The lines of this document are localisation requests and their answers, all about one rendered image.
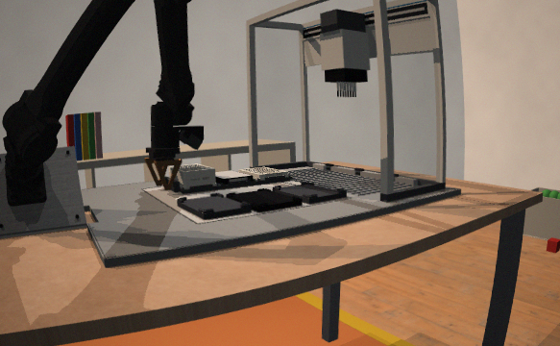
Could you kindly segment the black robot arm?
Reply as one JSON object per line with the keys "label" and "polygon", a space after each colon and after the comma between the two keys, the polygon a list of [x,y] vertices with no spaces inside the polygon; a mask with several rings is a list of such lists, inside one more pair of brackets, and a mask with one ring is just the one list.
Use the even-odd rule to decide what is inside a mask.
{"label": "black robot arm", "polygon": [[[24,90],[19,101],[5,112],[2,121],[7,132],[3,137],[7,151],[5,175],[11,207],[46,201],[43,163],[57,148],[59,120],[66,101],[134,1],[92,0],[35,89]],[[154,0],[161,61],[160,88],[156,95],[163,102],[151,106],[151,126],[183,126],[192,118],[194,107],[190,102],[195,87],[188,57],[187,3],[190,1]],[[165,127],[165,148],[180,148],[181,141],[198,150],[203,140],[204,126]]]}

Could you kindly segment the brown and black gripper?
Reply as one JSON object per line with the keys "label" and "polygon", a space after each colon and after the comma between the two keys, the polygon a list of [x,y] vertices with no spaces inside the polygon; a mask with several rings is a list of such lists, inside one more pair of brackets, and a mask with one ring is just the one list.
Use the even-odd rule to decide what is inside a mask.
{"label": "brown and black gripper", "polygon": [[[165,190],[170,190],[183,160],[181,159],[174,160],[176,154],[180,153],[180,148],[165,148],[165,127],[173,127],[173,125],[162,125],[162,126],[151,127],[151,147],[146,148],[146,153],[149,153],[149,158],[144,158],[144,159],[153,176],[156,185],[157,186],[163,185]],[[157,149],[152,149],[152,148],[157,148]],[[156,166],[156,169],[160,177],[159,180],[152,166],[152,163],[154,163]],[[164,177],[167,170],[167,166],[169,165],[174,165],[174,168],[169,183],[166,183]]]}

